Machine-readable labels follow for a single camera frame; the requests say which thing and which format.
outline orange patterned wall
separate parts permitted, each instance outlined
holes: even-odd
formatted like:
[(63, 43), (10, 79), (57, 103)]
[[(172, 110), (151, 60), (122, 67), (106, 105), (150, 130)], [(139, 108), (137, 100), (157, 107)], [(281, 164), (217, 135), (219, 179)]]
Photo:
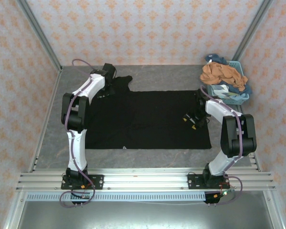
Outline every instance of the orange patterned wall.
[(286, 0), (274, 1), (241, 62), (254, 91), (245, 111), (255, 118), (258, 155), (286, 203)]
[(40, 138), (56, 76), (16, 0), (0, 0), (0, 229)]
[(29, 0), (61, 65), (231, 59), (262, 0)]

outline black cloth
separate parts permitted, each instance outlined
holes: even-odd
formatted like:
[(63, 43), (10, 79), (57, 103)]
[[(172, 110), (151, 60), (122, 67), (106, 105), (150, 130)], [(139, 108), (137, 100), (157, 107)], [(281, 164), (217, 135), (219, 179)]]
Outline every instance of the black cloth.
[(115, 95), (93, 98), (86, 148), (211, 148), (207, 125), (194, 130), (183, 120), (195, 106), (195, 91), (132, 92), (131, 79), (117, 77)]

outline orange towel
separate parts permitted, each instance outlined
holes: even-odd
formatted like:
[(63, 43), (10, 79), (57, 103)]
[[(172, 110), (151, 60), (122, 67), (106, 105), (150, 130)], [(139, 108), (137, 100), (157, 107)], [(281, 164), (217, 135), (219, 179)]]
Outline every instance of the orange towel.
[(228, 84), (237, 87), (240, 92), (245, 89), (245, 84), (248, 81), (248, 78), (241, 76), (238, 71), (230, 67), (229, 65), (224, 65), (216, 62), (210, 62), (205, 65), (203, 68), (203, 73), (200, 76), (200, 79), (205, 84), (218, 84), (222, 80)]

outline clothing pile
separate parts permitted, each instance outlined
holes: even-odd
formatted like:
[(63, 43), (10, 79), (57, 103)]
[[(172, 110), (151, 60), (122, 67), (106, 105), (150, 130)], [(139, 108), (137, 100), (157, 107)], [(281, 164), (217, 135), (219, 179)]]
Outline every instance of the clothing pile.
[(224, 57), (210, 54), (205, 57), (205, 60), (208, 64), (202, 68), (200, 79), (211, 86), (214, 94), (220, 98), (229, 97), (237, 101), (252, 94), (250, 86), (246, 84), (248, 78), (229, 66)]

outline blue basket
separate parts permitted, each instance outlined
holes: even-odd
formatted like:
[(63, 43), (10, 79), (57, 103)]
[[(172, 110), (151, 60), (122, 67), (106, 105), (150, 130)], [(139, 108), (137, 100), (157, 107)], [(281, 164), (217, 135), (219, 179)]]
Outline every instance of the blue basket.
[[(234, 67), (242, 76), (244, 76), (244, 73), (243, 73), (243, 69), (242, 69), (242, 66), (240, 64), (240, 62), (238, 61), (227, 61), (228, 64), (231, 66), (231, 67)], [(217, 96), (214, 94), (213, 92), (213, 89), (210, 85), (208, 85), (208, 93), (211, 95), (211, 96)], [(244, 101), (248, 100), (249, 99), (249, 95), (246, 94), (246, 96), (240, 100), (234, 100), (234, 99), (231, 99), (230, 97), (228, 96), (225, 96), (225, 97), (222, 97), (222, 96), (218, 96), (220, 99), (223, 100), (223, 102), (225, 104), (233, 104), (233, 105), (241, 105), (243, 104)]]

